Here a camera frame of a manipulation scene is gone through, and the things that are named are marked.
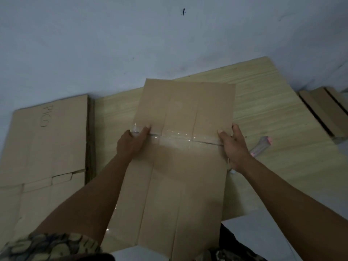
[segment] forearm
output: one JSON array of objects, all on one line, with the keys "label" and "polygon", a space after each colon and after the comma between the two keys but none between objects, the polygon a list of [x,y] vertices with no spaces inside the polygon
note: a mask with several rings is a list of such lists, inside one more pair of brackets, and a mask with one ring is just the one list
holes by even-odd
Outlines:
[{"label": "forearm", "polygon": [[130,160],[116,155],[90,183],[58,206],[39,233],[81,233],[101,243]]},{"label": "forearm", "polygon": [[339,260],[347,255],[347,220],[255,159],[243,175],[303,260]]}]

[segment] stacked cardboard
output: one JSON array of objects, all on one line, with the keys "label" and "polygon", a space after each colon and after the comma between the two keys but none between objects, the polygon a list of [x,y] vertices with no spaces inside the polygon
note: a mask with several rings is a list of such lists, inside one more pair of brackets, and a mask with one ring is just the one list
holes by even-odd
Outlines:
[{"label": "stacked cardboard", "polygon": [[299,96],[336,144],[348,139],[348,102],[341,94],[320,87],[299,91]]},{"label": "stacked cardboard", "polygon": [[13,113],[0,162],[0,247],[32,232],[95,175],[87,95]]},{"label": "stacked cardboard", "polygon": [[172,261],[218,246],[235,85],[147,79],[133,131],[151,137],[130,163],[110,234]]}]

